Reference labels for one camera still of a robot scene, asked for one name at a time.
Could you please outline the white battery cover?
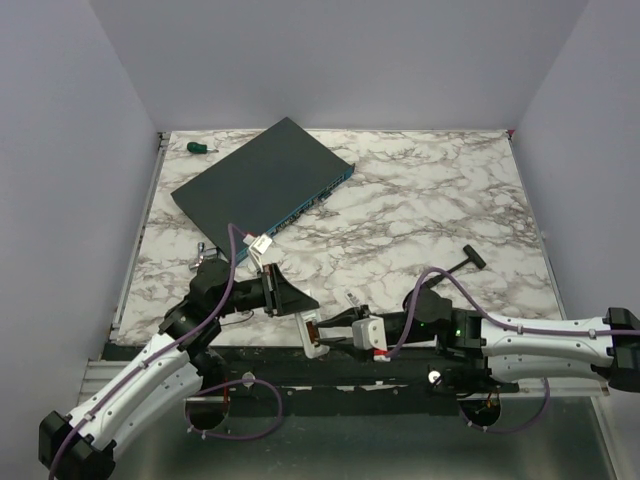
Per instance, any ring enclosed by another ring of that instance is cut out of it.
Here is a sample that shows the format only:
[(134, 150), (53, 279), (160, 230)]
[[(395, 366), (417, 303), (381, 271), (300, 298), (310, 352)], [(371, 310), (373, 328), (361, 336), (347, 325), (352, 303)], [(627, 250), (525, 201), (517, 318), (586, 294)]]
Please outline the white battery cover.
[(358, 307), (360, 305), (359, 299), (351, 291), (346, 290), (345, 297), (353, 307)]

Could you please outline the white remote control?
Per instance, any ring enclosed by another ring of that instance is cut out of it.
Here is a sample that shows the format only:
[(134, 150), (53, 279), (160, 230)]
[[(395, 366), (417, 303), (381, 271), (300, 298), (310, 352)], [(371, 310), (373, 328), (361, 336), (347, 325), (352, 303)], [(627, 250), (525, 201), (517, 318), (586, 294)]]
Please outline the white remote control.
[(320, 333), (317, 330), (317, 324), (322, 319), (319, 308), (306, 308), (296, 313), (294, 318), (306, 357), (313, 359), (326, 355), (329, 347), (320, 343)]

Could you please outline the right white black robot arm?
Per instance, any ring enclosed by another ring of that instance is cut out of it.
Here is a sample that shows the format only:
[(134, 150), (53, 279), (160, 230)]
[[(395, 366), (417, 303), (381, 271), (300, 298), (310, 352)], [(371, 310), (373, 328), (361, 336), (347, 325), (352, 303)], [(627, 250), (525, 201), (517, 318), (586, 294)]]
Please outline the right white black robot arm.
[(320, 343), (323, 329), (348, 328), (345, 342), (378, 361), (408, 344), (432, 341), (436, 354), (463, 363), (460, 379), (480, 392), (493, 383), (529, 378), (602, 379), (615, 390), (639, 390), (639, 320), (625, 308), (581, 320), (525, 319), (470, 309), (422, 287), (409, 293), (400, 312), (347, 309), (309, 326)]

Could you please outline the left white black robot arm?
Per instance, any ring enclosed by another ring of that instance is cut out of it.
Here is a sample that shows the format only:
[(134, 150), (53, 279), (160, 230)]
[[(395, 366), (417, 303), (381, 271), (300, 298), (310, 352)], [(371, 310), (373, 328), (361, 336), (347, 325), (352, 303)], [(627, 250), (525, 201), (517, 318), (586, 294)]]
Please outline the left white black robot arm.
[(287, 316), (318, 309), (275, 264), (237, 282), (234, 264), (204, 261), (184, 299), (159, 331), (105, 387), (66, 415), (51, 412), (39, 426), (38, 457), (52, 479), (106, 479), (125, 442), (172, 404), (191, 395), (226, 392), (224, 361), (209, 351), (222, 317), (261, 309)]

